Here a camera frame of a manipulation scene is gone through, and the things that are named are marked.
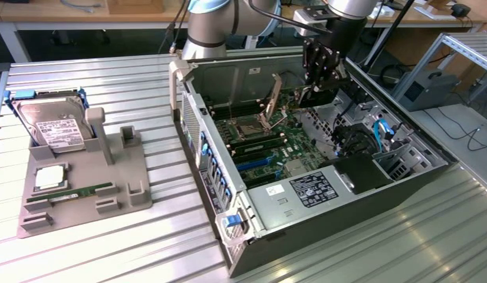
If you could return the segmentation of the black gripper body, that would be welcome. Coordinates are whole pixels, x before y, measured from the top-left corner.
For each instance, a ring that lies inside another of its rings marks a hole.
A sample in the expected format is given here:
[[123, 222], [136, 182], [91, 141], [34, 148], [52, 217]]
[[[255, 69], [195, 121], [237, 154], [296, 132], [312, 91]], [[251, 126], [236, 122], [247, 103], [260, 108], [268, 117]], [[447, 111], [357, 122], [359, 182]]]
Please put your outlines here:
[[328, 21], [328, 29], [332, 31], [328, 39], [328, 48], [332, 51], [332, 54], [328, 56], [331, 62], [345, 58], [357, 42], [364, 27], [365, 18], [336, 18]]

